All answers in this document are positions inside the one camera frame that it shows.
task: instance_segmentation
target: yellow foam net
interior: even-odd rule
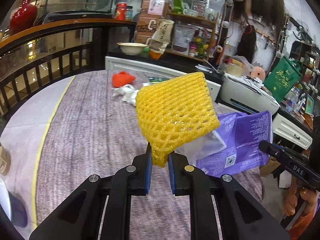
[[[136,106],[139,127],[152,147],[152,163],[160,167],[175,148],[220,126],[202,72],[141,88]]]

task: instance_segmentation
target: jar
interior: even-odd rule
[[[204,11],[205,7],[207,5],[207,2],[205,1],[199,1],[199,0],[193,0],[192,1],[192,9],[198,12],[198,16],[204,17]]]
[[[127,11],[127,3],[125,3],[125,2],[118,3],[117,8],[116,8],[115,19],[124,21],[126,11]]]
[[[209,21],[215,21],[216,20],[216,13],[211,8],[206,8],[204,11],[205,18]]]
[[[125,12],[125,20],[132,21],[132,6],[127,5],[127,11]]]
[[[197,45],[191,44],[189,48],[189,56],[194,57],[196,55]]]

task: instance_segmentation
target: gray tablecloth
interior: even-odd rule
[[[39,163],[38,223],[91,174],[113,175],[145,153],[147,141],[138,127],[135,107],[112,97],[113,73],[104,70],[76,76],[62,99]],[[148,82],[147,73],[129,73],[136,76],[133,85],[137,89]],[[217,105],[215,111],[231,112]],[[258,168],[234,177],[261,202]],[[130,231],[130,239],[190,239],[189,199],[172,195],[167,168],[153,166],[150,193],[132,197]]]

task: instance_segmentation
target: white plastic bag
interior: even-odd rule
[[[200,160],[211,154],[224,150],[227,145],[216,130],[207,133],[205,136],[185,143],[183,146],[184,155],[188,158],[190,165],[196,166],[196,160]]]
[[[122,101],[125,101],[129,104],[132,104],[136,106],[136,96],[138,93],[138,89],[135,89],[133,85],[124,85],[123,87],[120,88],[113,88],[113,92],[115,92],[112,96],[123,96]]]

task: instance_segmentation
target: plastic bottle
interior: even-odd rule
[[[291,89],[289,90],[289,92],[284,96],[284,98],[286,99],[286,101],[288,101],[289,98],[292,96],[292,93],[294,92],[294,90],[295,90],[295,87],[291,88]]]
[[[297,103],[298,99],[299,99],[299,94],[300,94],[300,90],[299,89],[296,89],[291,97],[289,98],[288,102],[287,102],[287,105],[285,107],[285,109],[288,110],[288,112],[292,112],[293,111],[293,107],[294,105]]]
[[[305,98],[299,100],[299,102],[296,103],[296,105],[294,106],[293,111],[298,113],[300,111],[301,107],[303,106],[305,101],[306,101]]]

